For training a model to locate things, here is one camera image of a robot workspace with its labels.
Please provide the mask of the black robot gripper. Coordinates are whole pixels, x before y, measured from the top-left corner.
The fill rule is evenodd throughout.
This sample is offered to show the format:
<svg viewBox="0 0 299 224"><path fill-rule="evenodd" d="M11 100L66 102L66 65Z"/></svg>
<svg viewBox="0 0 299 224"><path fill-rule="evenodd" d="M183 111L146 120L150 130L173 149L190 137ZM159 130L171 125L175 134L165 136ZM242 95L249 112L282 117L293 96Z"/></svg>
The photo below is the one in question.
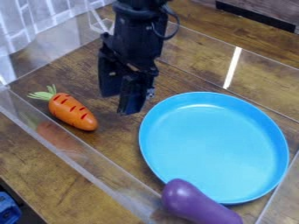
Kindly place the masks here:
<svg viewBox="0 0 299 224"><path fill-rule="evenodd" d="M169 0L117 0L115 30L101 35L98 81L103 97L119 95L117 112L133 115L155 96L155 59L161 56L169 23Z"/></svg>

